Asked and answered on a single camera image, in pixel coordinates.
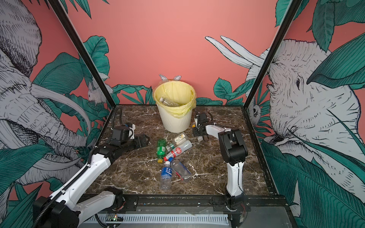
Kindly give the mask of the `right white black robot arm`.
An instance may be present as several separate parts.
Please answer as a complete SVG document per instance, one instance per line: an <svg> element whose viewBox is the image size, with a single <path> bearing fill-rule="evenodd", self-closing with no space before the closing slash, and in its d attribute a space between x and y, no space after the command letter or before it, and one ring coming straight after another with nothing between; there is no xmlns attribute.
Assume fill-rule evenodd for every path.
<svg viewBox="0 0 365 228"><path fill-rule="evenodd" d="M226 128L216 123L193 124L193 135L213 136L218 139L223 160L227 164L226 207L235 211L245 201L243 167L248 155L240 129Z"/></svg>

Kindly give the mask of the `green bottle green label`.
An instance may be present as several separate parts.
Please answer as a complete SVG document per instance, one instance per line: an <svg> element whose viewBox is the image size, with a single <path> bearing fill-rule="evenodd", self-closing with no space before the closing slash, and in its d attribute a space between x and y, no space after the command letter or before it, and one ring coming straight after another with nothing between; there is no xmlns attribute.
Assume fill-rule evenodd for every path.
<svg viewBox="0 0 365 228"><path fill-rule="evenodd" d="M163 158L166 155L166 140L161 138L157 142L157 148L156 148L156 156L157 156L157 162L163 163Z"/></svg>

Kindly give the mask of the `crushed clear bottle blue cap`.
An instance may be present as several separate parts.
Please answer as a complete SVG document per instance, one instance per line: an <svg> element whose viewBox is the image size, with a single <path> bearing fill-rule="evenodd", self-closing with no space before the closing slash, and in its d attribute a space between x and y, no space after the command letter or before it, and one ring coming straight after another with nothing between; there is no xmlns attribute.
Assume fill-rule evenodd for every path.
<svg viewBox="0 0 365 228"><path fill-rule="evenodd" d="M169 158L172 169L176 175L184 182L188 182L192 178L191 172L183 165L179 159Z"/></svg>

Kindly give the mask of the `clear bottle white cap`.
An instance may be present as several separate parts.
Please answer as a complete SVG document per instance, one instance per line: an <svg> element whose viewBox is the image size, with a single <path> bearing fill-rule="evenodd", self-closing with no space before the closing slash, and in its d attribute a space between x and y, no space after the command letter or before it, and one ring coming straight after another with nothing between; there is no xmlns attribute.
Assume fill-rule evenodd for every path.
<svg viewBox="0 0 365 228"><path fill-rule="evenodd" d="M161 97L159 98L159 102L167 107L180 107L180 105L176 102L173 102L167 98Z"/></svg>

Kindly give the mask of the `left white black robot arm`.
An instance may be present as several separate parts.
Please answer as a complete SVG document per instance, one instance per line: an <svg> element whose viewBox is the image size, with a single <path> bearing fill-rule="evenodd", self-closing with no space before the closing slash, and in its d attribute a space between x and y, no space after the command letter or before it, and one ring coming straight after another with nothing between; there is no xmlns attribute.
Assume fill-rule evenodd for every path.
<svg viewBox="0 0 365 228"><path fill-rule="evenodd" d="M33 204L34 228L77 228L104 209L119 211L125 206L123 192L108 187L97 196L80 201L90 185L119 157L147 147L150 138L139 134L126 141L110 140L95 146L88 162L68 182L49 197L40 197Z"/></svg>

